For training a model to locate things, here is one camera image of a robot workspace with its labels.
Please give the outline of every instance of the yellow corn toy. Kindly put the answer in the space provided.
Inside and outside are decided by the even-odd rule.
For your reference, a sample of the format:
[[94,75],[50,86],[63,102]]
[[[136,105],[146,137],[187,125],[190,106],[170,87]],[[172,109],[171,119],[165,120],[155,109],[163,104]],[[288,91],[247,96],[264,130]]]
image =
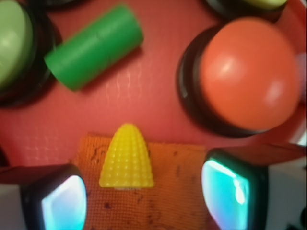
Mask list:
[[153,173],[144,138],[132,124],[115,133],[100,173],[99,185],[113,188],[153,187]]

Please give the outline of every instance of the red surface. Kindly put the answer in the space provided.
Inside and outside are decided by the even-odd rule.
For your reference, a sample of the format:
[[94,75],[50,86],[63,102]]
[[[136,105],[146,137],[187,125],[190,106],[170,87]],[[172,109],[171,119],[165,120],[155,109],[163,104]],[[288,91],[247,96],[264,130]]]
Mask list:
[[[289,0],[277,26],[296,53],[306,51],[306,26]],[[67,162],[86,133],[112,136],[135,123],[148,141],[211,147],[295,140],[306,128],[302,106],[282,126],[265,134],[229,139],[202,130],[186,115],[176,92],[176,69],[191,40],[219,20],[200,0],[125,0],[142,25],[145,41],[82,91],[56,83],[35,103],[0,110],[0,145],[12,165]],[[63,39],[85,27],[117,0],[87,0],[73,9],[48,13]]]
[[211,108],[243,129],[275,128],[299,103],[292,46],[275,26],[258,18],[234,20],[221,29],[202,55],[200,76]]

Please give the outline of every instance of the textured red surface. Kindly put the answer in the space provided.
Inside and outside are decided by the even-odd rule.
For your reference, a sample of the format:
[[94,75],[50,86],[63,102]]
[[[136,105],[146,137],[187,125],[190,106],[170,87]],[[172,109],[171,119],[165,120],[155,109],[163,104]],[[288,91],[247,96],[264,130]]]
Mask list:
[[[296,53],[306,51],[306,12],[289,0],[277,26]],[[295,140],[306,128],[306,107],[265,134],[229,139],[199,128],[186,115],[176,92],[176,69],[191,40],[219,19],[200,0],[125,0],[144,30],[142,47],[79,92],[58,82],[23,108],[0,110],[0,145],[13,165],[66,162],[88,132],[112,136],[125,122],[135,123],[148,141],[217,146]],[[64,40],[118,3],[87,0],[49,12]],[[305,13],[297,16],[296,12]]]

